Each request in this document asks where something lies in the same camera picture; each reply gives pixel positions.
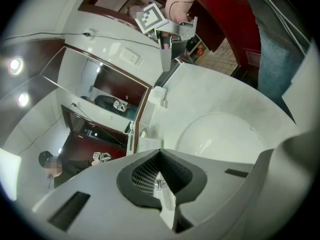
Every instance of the red wall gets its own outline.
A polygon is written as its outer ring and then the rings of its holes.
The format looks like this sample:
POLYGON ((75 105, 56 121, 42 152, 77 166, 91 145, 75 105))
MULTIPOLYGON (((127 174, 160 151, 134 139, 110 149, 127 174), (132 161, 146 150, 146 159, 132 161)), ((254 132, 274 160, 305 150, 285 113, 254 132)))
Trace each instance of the red wall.
POLYGON ((111 160, 114 160, 125 157, 127 150, 94 138, 81 138, 76 133, 70 133, 59 156, 68 160, 93 161, 94 152, 109 153, 112 156, 111 160))
POLYGON ((257 71, 248 64, 246 51, 261 53, 260 35, 247 0, 199 0, 220 26, 240 66, 257 71))

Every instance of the black slot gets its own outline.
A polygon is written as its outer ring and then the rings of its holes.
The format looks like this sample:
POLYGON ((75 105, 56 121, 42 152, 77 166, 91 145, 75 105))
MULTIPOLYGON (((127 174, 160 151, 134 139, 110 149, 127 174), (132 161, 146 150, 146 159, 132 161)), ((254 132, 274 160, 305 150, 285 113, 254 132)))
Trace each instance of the black slot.
POLYGON ((240 171, 240 170, 234 170, 234 169, 228 169, 225 171, 226 174, 231 174, 231 175, 234 175, 234 176, 238 176, 238 177, 241 177, 241 178, 246 178, 249 174, 249 172, 246 172, 246 171, 240 171))
POLYGON ((89 198, 89 194, 76 192, 48 222, 62 231, 67 231, 89 198))

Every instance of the hand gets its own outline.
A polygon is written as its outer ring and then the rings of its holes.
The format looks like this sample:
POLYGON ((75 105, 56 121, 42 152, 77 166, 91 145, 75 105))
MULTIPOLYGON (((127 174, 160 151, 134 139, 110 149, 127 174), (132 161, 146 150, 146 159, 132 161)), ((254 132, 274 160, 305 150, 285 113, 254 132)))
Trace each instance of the hand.
POLYGON ((92 162, 91 162, 91 165, 92 165, 92 166, 96 166, 96 165, 98 165, 98 164, 100 164, 100 163, 97 162, 97 161, 92 161, 92 162))

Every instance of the jeans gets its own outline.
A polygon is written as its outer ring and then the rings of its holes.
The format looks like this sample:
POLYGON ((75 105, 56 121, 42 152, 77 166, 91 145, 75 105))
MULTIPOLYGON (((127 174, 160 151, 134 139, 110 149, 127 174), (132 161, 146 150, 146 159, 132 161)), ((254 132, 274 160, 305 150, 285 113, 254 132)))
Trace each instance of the jeans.
POLYGON ((304 57, 281 47, 261 30, 260 41, 261 60, 257 89, 292 118, 282 95, 291 85, 304 57))

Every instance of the ceiling light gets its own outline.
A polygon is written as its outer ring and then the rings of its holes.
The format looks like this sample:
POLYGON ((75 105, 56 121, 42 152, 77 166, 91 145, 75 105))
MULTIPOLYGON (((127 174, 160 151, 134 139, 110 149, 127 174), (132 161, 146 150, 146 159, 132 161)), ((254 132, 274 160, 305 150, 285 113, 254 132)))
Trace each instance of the ceiling light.
POLYGON ((10 62, 9 72, 13 76, 19 75, 24 69, 24 61, 20 57, 15 57, 10 62))
POLYGON ((18 104, 20 107, 25 107, 29 102, 29 94, 24 92, 19 96, 18 104))

